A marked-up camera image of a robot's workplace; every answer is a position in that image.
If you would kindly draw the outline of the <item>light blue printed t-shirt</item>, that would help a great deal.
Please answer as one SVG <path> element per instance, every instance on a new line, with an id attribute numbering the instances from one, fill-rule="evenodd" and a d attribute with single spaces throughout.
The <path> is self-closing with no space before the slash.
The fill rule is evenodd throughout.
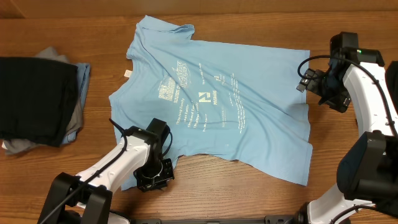
<path id="1" fill-rule="evenodd" d="M 137 24 L 132 73 L 109 97 L 112 119 L 124 128 L 165 121 L 172 162 L 209 154 L 306 185 L 312 145 L 297 85 L 309 51 L 193 40 L 194 32 L 150 16 Z"/>

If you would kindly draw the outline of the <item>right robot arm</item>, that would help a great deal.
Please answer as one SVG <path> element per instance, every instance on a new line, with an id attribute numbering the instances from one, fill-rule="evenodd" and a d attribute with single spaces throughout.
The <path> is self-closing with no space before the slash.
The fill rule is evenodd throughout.
<path id="1" fill-rule="evenodd" d="M 358 35 L 330 39 L 329 68 L 301 73 L 299 91 L 344 113 L 354 106 L 359 138 L 340 161 L 336 184 L 306 203 L 291 223 L 350 223 L 360 210 L 397 217 L 397 62 L 359 47 Z"/>

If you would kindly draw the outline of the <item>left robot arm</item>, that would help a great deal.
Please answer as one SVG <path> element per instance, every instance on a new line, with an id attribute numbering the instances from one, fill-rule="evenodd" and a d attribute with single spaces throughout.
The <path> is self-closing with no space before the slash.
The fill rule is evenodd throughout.
<path id="1" fill-rule="evenodd" d="M 133 175 L 142 192 L 162 189 L 174 178 L 172 161 L 165 158 L 166 122 L 154 118 L 146 129 L 115 124 L 119 144 L 96 164 L 77 175 L 60 173 L 53 180 L 38 219 L 45 223 L 132 223 L 111 210 L 113 193 Z"/>

